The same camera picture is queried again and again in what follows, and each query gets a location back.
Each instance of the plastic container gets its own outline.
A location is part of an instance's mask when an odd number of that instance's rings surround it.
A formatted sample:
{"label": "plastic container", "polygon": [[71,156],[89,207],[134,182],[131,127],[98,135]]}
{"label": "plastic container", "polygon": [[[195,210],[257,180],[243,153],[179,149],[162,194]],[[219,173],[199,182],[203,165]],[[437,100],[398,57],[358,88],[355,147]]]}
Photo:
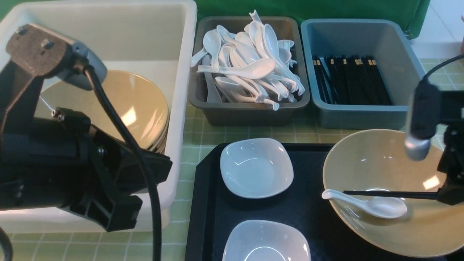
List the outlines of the plastic container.
{"label": "plastic container", "polygon": [[[0,24],[2,67],[9,60],[5,46],[15,30],[38,23],[84,42],[108,69],[133,72],[162,90],[171,113],[165,154],[173,161],[168,179],[158,185],[164,227],[169,224],[179,178],[196,13],[192,0],[50,1],[21,4]],[[44,89],[56,81],[47,80]],[[149,197],[138,196],[143,205],[135,230],[148,231],[152,229]],[[9,233],[103,230],[57,208],[2,211],[0,223]]]}
{"label": "plastic container", "polygon": [[[304,66],[303,48],[300,33],[295,20],[288,17],[261,17],[263,23],[270,24],[276,31],[277,38],[290,39],[295,42],[292,48],[292,59],[297,61],[292,71],[301,78],[306,92],[298,98],[296,103],[280,103],[280,109],[273,111],[270,105],[256,103],[207,103],[206,82],[203,73],[197,73],[197,67],[192,68],[190,73],[190,86],[188,100],[190,103],[203,110],[206,119],[211,125],[235,125],[235,126],[280,126],[290,122],[295,110],[302,109],[308,105],[310,93],[308,87],[308,76]],[[215,29],[217,25],[224,26],[231,33],[243,31],[244,27],[251,22],[249,16],[223,16],[207,17],[198,25],[197,38],[194,53],[203,47],[203,36],[206,32]]]}
{"label": "plastic container", "polygon": [[[313,19],[301,24],[304,55],[320,124],[332,129],[401,129],[409,97],[425,74],[400,27],[387,20]],[[312,57],[374,55],[394,106],[323,102]]]}

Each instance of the blue plastic bin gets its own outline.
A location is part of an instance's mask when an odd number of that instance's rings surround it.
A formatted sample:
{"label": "blue plastic bin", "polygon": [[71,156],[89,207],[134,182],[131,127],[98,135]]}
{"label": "blue plastic bin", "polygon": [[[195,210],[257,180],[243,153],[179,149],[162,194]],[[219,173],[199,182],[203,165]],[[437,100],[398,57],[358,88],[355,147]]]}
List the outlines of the blue plastic bin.
{"label": "blue plastic bin", "polygon": [[[419,59],[400,27],[387,20],[312,19],[301,24],[312,100],[320,124],[331,129],[393,129],[406,123],[409,98],[424,75]],[[393,106],[336,105],[321,100],[313,55],[373,55]]]}

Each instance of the tan plate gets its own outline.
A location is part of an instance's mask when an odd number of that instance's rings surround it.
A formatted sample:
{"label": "tan plate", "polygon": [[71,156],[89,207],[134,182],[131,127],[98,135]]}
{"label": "tan plate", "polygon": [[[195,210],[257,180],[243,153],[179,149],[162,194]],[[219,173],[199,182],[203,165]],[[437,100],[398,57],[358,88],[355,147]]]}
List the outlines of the tan plate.
{"label": "tan plate", "polygon": [[[395,130],[365,130],[342,139],[327,155],[322,175],[324,188],[437,191],[446,179],[446,174],[436,170],[442,151],[432,146],[424,161],[411,161],[406,156],[404,140],[405,134]],[[464,245],[464,204],[449,206],[418,199],[406,199],[405,203],[408,211],[403,217],[387,220],[350,204],[330,201],[355,233],[396,254],[442,256]]]}
{"label": "tan plate", "polygon": [[158,147],[163,141],[166,140],[166,137],[168,135],[168,126],[169,126],[169,123],[166,124],[166,127],[164,128],[163,132],[160,134],[160,137],[158,138],[158,140],[156,140],[150,145],[150,148]]}
{"label": "tan plate", "polygon": [[[148,148],[160,138],[167,126],[169,108],[162,91],[154,83],[130,72],[108,71],[103,89],[141,148]],[[56,107],[81,111],[92,124],[122,140],[92,91],[58,82],[40,97],[36,117],[51,118],[51,111]]]}
{"label": "tan plate", "polygon": [[160,142],[156,146],[151,146],[148,150],[154,151],[154,152],[159,152],[160,150],[163,150],[166,148],[166,141],[168,139],[168,136],[166,135],[164,139],[160,140]]}

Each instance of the robotic arm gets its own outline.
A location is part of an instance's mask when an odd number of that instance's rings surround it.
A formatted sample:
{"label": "robotic arm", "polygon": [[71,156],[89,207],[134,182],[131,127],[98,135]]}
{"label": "robotic arm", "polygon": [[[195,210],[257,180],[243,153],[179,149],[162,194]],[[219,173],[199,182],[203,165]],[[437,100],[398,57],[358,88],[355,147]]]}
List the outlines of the robotic arm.
{"label": "robotic arm", "polygon": [[[81,112],[56,108],[50,119],[34,118],[45,78],[91,91],[95,83],[83,75],[83,64],[93,68],[98,84],[106,76],[104,64],[83,43],[35,24],[20,27],[6,51],[11,58],[0,72],[0,210],[58,207],[106,231],[134,228],[142,200],[131,194],[147,186],[133,148]],[[142,154],[156,171],[154,186],[165,181],[169,158]]]}
{"label": "robotic arm", "polygon": [[464,91],[440,91],[429,76],[441,67],[464,58],[452,58],[431,69],[412,96],[407,118],[405,149],[412,160],[423,160],[438,124],[448,125],[445,149],[437,170],[447,174],[437,200],[449,205],[464,202]]}

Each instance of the stack of plates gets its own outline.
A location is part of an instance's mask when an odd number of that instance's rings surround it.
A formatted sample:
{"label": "stack of plates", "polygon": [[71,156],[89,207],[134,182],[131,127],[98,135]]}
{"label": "stack of plates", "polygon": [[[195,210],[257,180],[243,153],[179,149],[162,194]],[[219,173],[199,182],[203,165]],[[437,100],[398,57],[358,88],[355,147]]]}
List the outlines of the stack of plates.
{"label": "stack of plates", "polygon": [[[169,108],[162,91],[149,80],[123,71],[108,71],[102,86],[139,146],[164,153]],[[56,107],[81,111],[90,118],[93,125],[123,140],[92,91],[60,81],[40,94],[35,116],[51,118],[51,111]]]}

